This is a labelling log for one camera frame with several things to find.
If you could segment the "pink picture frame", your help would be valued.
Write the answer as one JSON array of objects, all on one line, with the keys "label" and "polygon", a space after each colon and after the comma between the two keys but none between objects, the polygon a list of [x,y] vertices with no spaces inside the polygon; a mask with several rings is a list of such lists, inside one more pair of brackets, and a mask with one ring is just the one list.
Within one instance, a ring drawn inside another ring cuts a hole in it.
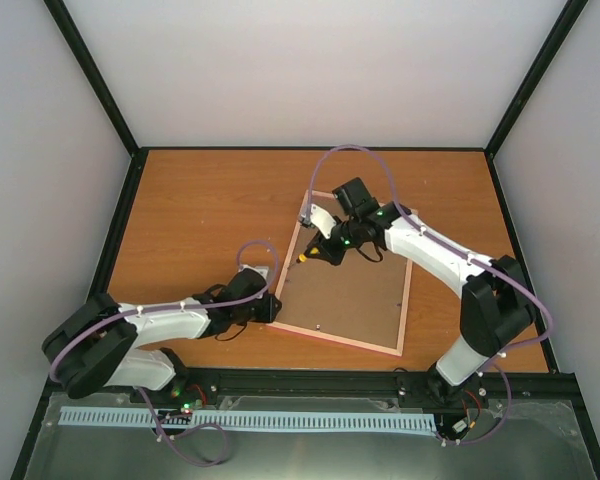
[{"label": "pink picture frame", "polygon": [[379,263],[367,244],[350,250],[339,266],[298,262],[318,231],[294,226],[275,290],[281,311],[277,330],[371,350],[403,353],[413,262],[391,252]]}]

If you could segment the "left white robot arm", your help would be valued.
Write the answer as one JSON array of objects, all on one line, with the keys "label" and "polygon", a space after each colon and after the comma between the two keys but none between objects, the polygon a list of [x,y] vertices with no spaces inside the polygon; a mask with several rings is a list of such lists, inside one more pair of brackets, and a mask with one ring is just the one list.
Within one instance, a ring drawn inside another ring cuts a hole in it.
[{"label": "left white robot arm", "polygon": [[118,303],[107,293],[89,298],[43,341],[49,377],[72,399],[105,387],[141,387],[166,402],[188,390],[187,369],[169,349],[147,345],[173,339],[218,338],[232,326],[273,322],[282,309],[266,267],[242,266],[227,284],[175,303]]}]

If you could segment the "yellow handled screwdriver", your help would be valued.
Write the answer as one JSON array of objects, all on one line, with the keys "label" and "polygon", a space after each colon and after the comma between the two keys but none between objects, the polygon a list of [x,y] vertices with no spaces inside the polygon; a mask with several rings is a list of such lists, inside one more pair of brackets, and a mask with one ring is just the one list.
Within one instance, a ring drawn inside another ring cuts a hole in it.
[{"label": "yellow handled screwdriver", "polygon": [[288,265],[286,266],[286,271],[290,271],[293,267],[305,263],[308,259],[318,255],[319,253],[320,251],[317,247],[312,247],[305,250],[303,253],[297,255],[288,262]]}]

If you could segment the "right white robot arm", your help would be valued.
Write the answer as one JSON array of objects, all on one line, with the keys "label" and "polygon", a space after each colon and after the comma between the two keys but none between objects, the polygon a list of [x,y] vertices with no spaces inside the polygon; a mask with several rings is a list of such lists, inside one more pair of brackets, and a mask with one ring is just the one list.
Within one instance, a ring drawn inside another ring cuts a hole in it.
[{"label": "right white robot arm", "polygon": [[427,395],[453,401],[467,381],[535,322],[535,308],[520,264],[471,251],[426,225],[397,201],[380,205],[360,178],[334,189],[344,215],[337,217],[308,200],[299,216],[316,234],[301,254],[338,266],[349,250],[367,243],[423,268],[460,300],[460,334],[429,369]]}]

